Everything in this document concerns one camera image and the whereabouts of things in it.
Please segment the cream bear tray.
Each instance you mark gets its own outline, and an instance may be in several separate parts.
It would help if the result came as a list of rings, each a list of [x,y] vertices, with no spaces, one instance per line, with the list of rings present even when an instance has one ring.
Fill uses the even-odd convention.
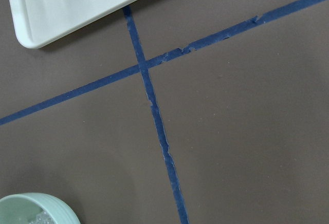
[[[137,0],[9,0],[15,35],[29,49],[44,47]]]

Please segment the ice cubes in bowl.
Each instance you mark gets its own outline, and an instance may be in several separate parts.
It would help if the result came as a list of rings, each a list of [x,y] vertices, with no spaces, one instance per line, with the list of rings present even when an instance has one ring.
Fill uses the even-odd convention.
[[[42,211],[30,220],[29,224],[55,224],[55,222],[46,211]]]

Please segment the green bowl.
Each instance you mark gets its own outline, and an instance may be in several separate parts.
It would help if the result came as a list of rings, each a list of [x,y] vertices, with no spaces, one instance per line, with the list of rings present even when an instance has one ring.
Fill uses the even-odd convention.
[[[80,223],[68,204],[49,194],[21,193],[1,198],[1,223],[29,223],[43,211],[54,223]]]

